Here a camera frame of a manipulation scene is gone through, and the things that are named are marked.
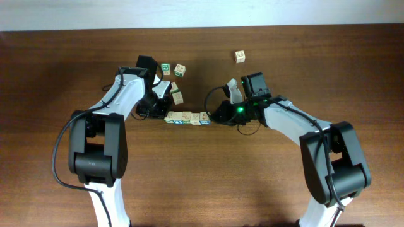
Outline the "wooden block letter S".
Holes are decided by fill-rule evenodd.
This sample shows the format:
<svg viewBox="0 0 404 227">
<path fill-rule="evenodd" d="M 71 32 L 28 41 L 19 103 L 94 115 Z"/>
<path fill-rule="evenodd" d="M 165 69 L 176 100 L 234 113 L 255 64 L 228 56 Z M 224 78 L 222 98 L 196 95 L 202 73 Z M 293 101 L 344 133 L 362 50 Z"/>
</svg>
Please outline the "wooden block letter S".
<svg viewBox="0 0 404 227">
<path fill-rule="evenodd" d="M 164 118 L 164 121 L 166 121 L 166 123 L 168 123 L 168 124 L 173 124 L 174 123 L 174 114 L 175 114 L 175 112 L 169 111 L 167 113 L 167 116 Z"/>
</svg>

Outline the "wooden block green V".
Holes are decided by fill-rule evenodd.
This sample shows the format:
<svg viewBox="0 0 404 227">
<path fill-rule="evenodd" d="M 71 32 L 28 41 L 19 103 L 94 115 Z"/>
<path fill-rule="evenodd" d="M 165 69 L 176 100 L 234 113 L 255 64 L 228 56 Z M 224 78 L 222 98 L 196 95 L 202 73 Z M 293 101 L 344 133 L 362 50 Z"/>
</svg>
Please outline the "wooden block green V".
<svg viewBox="0 0 404 227">
<path fill-rule="evenodd" d="M 184 124 L 190 124 L 191 123 L 191 115 L 192 115 L 192 112 L 184 111 L 182 113 L 182 118 L 181 118 L 182 122 Z"/>
</svg>

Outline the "wooden block letter M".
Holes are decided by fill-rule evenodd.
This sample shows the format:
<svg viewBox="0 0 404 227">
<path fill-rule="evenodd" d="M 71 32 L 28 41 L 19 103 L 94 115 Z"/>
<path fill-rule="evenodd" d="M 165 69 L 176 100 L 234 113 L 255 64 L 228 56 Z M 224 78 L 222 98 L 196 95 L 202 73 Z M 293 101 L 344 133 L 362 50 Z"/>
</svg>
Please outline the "wooden block letter M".
<svg viewBox="0 0 404 227">
<path fill-rule="evenodd" d="M 192 113 L 190 120 L 192 125 L 201 125 L 200 113 Z"/>
</svg>

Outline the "wooden block blue 5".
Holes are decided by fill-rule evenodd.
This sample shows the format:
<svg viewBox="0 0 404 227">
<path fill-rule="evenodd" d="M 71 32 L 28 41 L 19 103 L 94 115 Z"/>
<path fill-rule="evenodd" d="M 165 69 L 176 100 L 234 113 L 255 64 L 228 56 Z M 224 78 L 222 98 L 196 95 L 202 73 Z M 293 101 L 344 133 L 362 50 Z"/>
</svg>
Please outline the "wooden block blue 5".
<svg viewBox="0 0 404 227">
<path fill-rule="evenodd" d="M 200 112 L 199 114 L 199 123 L 201 125 L 209 125 L 211 124 L 211 120 L 206 112 Z"/>
</svg>

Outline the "wooden block blue side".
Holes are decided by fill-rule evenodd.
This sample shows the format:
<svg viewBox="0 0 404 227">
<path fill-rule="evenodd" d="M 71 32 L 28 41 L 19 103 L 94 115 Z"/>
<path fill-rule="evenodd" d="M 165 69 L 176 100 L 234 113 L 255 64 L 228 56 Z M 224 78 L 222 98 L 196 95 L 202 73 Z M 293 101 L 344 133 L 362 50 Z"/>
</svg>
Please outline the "wooden block blue side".
<svg viewBox="0 0 404 227">
<path fill-rule="evenodd" d="M 172 114 L 172 120 L 174 121 L 175 124 L 183 124 L 184 121 L 182 120 L 182 114 L 183 112 L 174 112 Z"/>
</svg>

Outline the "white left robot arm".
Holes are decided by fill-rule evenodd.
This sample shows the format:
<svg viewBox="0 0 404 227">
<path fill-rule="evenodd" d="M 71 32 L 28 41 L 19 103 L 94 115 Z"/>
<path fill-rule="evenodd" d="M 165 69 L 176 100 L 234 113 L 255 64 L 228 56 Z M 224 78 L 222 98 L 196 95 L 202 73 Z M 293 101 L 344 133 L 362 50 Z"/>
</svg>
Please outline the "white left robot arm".
<svg viewBox="0 0 404 227">
<path fill-rule="evenodd" d="M 167 116 L 171 85 L 157 77 L 160 69 L 152 57 L 139 56 L 134 67 L 119 67 L 97 104 L 71 116 L 69 170 L 89 192 L 99 226 L 132 225 L 122 195 L 128 163 L 125 121 L 132 111 L 151 119 Z"/>
</svg>

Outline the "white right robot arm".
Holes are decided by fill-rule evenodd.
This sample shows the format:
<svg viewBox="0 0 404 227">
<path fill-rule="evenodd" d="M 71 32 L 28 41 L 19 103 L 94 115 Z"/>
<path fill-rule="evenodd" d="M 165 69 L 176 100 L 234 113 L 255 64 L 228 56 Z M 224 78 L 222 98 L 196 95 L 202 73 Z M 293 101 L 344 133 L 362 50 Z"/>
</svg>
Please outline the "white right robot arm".
<svg viewBox="0 0 404 227">
<path fill-rule="evenodd" d="M 209 119 L 217 124 L 246 125 L 257 120 L 300 147 L 304 178 L 311 194 L 299 226 L 334 226 L 346 206 L 372 182 L 357 133 L 349 122 L 336 124 L 303 112 L 284 96 L 272 96 L 263 73 L 231 79 L 220 87 L 227 99 Z"/>
</svg>

